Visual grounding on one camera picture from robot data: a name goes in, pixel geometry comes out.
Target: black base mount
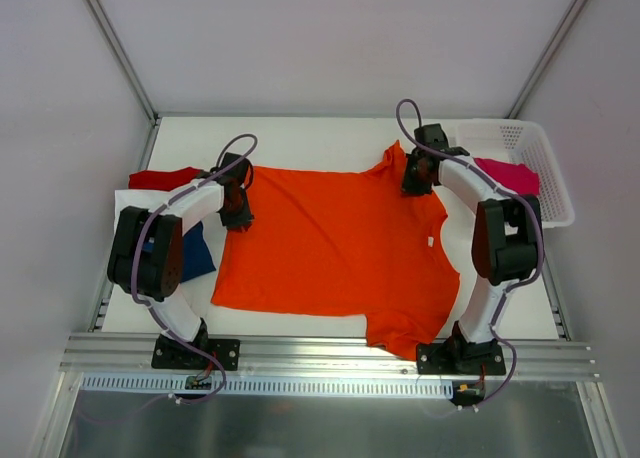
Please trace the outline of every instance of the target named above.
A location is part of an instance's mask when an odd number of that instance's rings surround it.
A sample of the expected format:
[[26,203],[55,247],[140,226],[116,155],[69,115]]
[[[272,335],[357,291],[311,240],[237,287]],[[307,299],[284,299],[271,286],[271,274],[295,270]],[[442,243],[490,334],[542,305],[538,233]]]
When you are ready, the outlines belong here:
[[[240,340],[210,339],[204,320],[195,339],[190,343],[199,350],[213,355],[225,369],[236,371],[240,359]],[[171,338],[160,335],[156,340],[151,358],[151,368],[156,370],[197,370],[202,371],[209,366],[205,357],[187,350]]]
[[444,343],[421,343],[416,356],[420,375],[503,376],[507,373],[498,342],[469,343],[457,321]]

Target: blue cloth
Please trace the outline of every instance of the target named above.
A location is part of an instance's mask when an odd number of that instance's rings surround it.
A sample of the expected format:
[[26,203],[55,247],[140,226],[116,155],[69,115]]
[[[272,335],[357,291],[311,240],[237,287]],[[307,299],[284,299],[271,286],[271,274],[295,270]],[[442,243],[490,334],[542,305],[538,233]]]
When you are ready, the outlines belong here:
[[203,230],[204,226],[200,222],[182,237],[184,264],[181,283],[216,271],[211,253],[202,236]]

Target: orange fabric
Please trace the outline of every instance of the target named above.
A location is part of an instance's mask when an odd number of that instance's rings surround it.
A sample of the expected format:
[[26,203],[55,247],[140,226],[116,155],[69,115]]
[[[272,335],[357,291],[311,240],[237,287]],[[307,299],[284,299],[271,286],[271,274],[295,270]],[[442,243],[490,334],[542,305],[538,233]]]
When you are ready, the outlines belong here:
[[[364,313],[367,342],[415,360],[449,317],[459,275],[435,194],[406,197],[396,142],[364,173],[255,167],[255,215],[228,233],[212,302],[230,308],[345,316]],[[429,246],[433,237],[433,246]]]

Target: white table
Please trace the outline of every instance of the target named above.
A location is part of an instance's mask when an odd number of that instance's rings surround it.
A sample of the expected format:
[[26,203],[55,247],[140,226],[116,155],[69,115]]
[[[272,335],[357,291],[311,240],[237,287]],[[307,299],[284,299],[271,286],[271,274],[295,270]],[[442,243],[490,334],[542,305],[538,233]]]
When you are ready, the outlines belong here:
[[[441,120],[453,141],[459,121]],[[408,121],[412,128],[415,121]],[[394,119],[386,118],[164,118],[158,132],[149,169],[176,170],[193,166],[209,169],[222,147],[240,133],[255,133],[259,144],[251,155],[256,165],[298,170],[364,171],[378,163],[383,151],[400,140],[409,151],[412,144],[402,137]],[[240,141],[231,151],[241,152],[249,142]],[[506,159],[506,156],[476,156]],[[474,215],[449,190],[436,192],[449,218],[442,228],[442,242],[451,264],[460,273],[460,289],[449,320],[439,336],[448,336],[453,322],[465,310],[476,279],[471,262],[471,237]],[[220,264],[226,232],[217,215],[205,223],[205,240],[216,266]],[[363,315],[318,317],[232,310],[211,304],[216,273],[196,278],[183,285],[194,311],[203,316],[210,333],[254,336],[364,337]],[[147,310],[136,305],[129,295],[114,287],[102,327],[111,332],[159,331]],[[539,279],[518,289],[507,304],[499,333],[509,339],[557,339],[547,293]]]

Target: pink cloth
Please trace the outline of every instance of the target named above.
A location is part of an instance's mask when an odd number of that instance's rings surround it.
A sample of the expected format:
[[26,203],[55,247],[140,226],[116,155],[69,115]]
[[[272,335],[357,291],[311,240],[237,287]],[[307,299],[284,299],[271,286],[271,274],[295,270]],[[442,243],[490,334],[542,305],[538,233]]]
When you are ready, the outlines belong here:
[[503,186],[520,195],[540,194],[540,178],[526,165],[512,165],[488,158],[474,158],[476,165]]

